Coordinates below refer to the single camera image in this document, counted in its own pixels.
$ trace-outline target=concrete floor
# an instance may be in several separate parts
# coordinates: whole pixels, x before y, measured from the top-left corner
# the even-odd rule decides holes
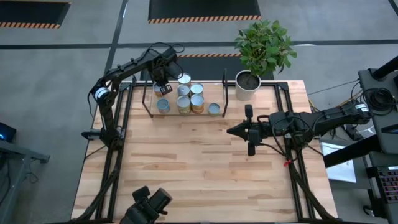
[[[59,30],[0,28],[0,45],[110,44],[122,0],[72,1]],[[119,43],[227,42],[248,21],[148,24],[149,1],[129,1]],[[398,39],[398,16],[388,0],[259,0],[264,19],[278,19],[293,40]],[[358,78],[379,67],[398,45],[295,46],[298,58],[279,80],[305,80],[307,93]],[[117,49],[113,66],[144,49]],[[233,47],[187,47],[186,54],[235,53]],[[48,164],[33,164],[36,184],[25,182],[13,223],[51,223],[70,218],[90,128],[86,95],[102,76],[109,49],[0,50],[0,121],[17,128],[17,143],[51,154]],[[353,84],[310,95],[320,109],[349,98]],[[361,212],[363,190],[332,189],[340,218],[386,223]]]

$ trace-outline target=butcher block tabletop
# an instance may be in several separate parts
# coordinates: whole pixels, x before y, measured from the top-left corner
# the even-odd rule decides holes
[[[288,82],[295,112],[311,112],[304,81],[279,82]],[[143,87],[134,87],[114,211],[116,223],[134,203],[131,193],[145,185],[151,193],[162,187],[173,197],[165,209],[169,214],[161,215],[158,222],[297,221],[289,170],[284,167],[284,158],[265,146],[257,147],[257,154],[248,157],[247,143],[226,133],[228,128],[246,119],[245,104],[253,105],[254,117],[277,112],[273,88],[260,87],[251,100],[238,101],[234,87],[229,87],[225,118],[165,115],[150,118],[142,105],[143,92]],[[148,92],[151,88],[146,95],[146,104],[150,105],[152,96]],[[281,94],[286,111],[285,96],[283,92]],[[206,86],[204,97],[212,97],[206,95]],[[124,105],[119,124],[123,119]],[[101,127],[97,110],[93,128]],[[263,142],[277,147],[272,138]],[[319,149],[318,141],[314,140],[310,145]],[[101,146],[103,143],[100,140],[90,141],[86,153]],[[85,161],[72,218],[81,215],[98,193],[106,150],[102,149]],[[312,192],[336,217],[322,157],[306,149],[303,150],[303,158]],[[304,214],[307,214],[301,189],[300,198]],[[105,200],[105,211],[108,210],[108,200],[109,196]]]

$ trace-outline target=tin can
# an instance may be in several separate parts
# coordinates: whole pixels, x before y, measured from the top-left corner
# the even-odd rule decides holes
[[[178,96],[189,96],[190,89],[186,85],[179,85],[178,86]]]
[[[182,75],[179,74],[178,77],[181,77],[178,79],[179,84],[191,86],[191,75],[190,74],[184,72]]]
[[[204,87],[201,83],[194,83],[191,86],[191,95],[198,94],[203,96],[203,89]]]
[[[163,96],[162,92],[160,91],[160,86],[158,86],[156,83],[154,83],[153,88],[154,88],[154,92],[155,92],[156,96],[158,96],[158,97]]]
[[[177,99],[178,112],[182,115],[191,113],[191,101],[187,96],[180,96]]]
[[[208,111],[210,116],[217,116],[220,114],[220,106],[217,103],[210,103]]]
[[[162,114],[167,114],[170,111],[169,101],[165,98],[161,98],[156,103],[157,109]]]
[[[196,114],[202,113],[203,110],[205,109],[204,105],[205,105],[205,99],[203,98],[203,96],[198,94],[192,95],[191,97],[192,112]]]

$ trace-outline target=red clip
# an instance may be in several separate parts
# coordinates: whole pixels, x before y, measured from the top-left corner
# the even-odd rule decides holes
[[[289,165],[289,164],[291,164],[291,163],[292,163],[291,160],[286,161],[286,162],[284,163],[284,167],[287,167],[287,165]]]

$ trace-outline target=white paper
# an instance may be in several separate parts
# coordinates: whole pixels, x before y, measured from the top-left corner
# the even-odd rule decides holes
[[[335,152],[339,149],[345,148],[345,146],[328,144],[325,142],[321,142],[320,145],[324,156],[332,152]],[[352,160],[344,162],[342,164],[335,165],[333,167],[329,167],[326,169],[326,172],[328,174],[328,178],[331,180],[340,180],[340,181],[356,183],[354,164]]]

